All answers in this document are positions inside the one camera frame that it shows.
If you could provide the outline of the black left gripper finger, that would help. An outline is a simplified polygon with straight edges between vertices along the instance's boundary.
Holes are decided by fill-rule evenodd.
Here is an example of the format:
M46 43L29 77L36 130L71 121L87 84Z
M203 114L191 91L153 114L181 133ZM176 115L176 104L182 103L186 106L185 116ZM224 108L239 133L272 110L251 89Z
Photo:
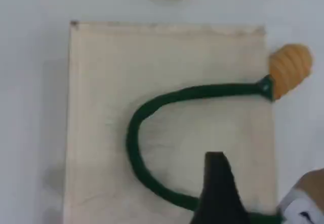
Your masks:
M207 152L203 189L191 223L250 222L226 156L222 152Z

